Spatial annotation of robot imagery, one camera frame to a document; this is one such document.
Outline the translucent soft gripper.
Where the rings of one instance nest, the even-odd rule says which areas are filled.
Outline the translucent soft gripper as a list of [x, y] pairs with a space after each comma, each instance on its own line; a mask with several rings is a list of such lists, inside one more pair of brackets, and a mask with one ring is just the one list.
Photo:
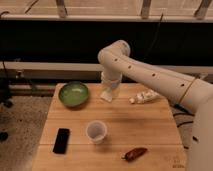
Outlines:
[[117, 77], [109, 77], [104, 73], [101, 74], [102, 92], [103, 91], [111, 92], [113, 94], [113, 99], [115, 99], [119, 94], [120, 83], [121, 83], [120, 75], [118, 75]]

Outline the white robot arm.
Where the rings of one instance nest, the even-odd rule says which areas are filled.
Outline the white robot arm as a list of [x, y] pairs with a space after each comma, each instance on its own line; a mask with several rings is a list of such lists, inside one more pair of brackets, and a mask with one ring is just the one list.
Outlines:
[[186, 171], [213, 171], [213, 84], [130, 58], [130, 46], [118, 40], [98, 53], [103, 66], [101, 98], [111, 102], [122, 76], [142, 83], [195, 114]]

